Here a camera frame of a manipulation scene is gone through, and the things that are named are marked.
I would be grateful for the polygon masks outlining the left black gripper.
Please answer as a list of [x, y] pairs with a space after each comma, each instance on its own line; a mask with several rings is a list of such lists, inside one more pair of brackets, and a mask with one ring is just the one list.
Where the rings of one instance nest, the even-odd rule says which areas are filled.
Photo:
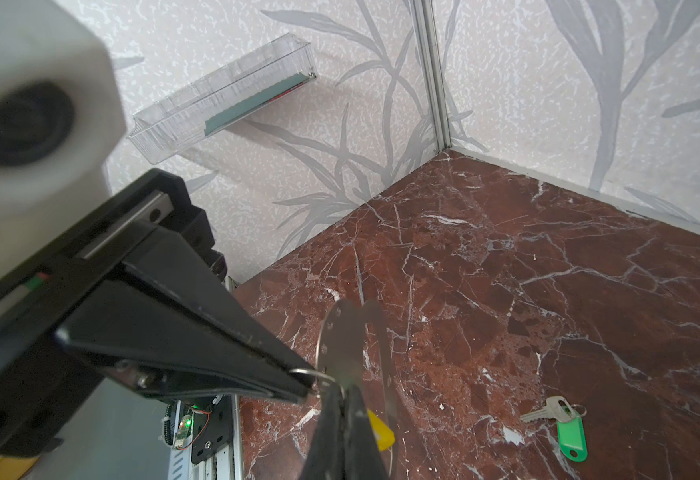
[[245, 311], [226, 272], [185, 181], [153, 169], [4, 275], [0, 455], [42, 453], [101, 374], [159, 400], [304, 401], [310, 364]]

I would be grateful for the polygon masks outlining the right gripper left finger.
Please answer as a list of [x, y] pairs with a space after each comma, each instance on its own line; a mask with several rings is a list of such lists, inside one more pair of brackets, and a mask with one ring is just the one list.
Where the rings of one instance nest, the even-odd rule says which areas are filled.
[[344, 398], [341, 387], [337, 384], [331, 384], [324, 391], [321, 402], [321, 415], [300, 479], [343, 479]]

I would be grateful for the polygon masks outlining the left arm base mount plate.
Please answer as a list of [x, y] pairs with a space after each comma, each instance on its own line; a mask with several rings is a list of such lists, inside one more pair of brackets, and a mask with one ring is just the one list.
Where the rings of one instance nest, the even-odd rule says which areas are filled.
[[191, 446], [193, 465], [212, 458], [220, 449], [231, 444], [234, 436], [234, 397], [215, 397], [208, 405], [199, 407], [211, 412], [211, 420], [200, 438]]

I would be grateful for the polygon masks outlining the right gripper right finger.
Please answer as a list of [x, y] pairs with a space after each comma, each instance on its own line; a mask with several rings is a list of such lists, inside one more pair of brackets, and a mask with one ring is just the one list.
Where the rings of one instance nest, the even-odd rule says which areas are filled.
[[358, 386], [349, 387], [345, 394], [343, 447], [345, 479], [387, 480], [389, 478]]

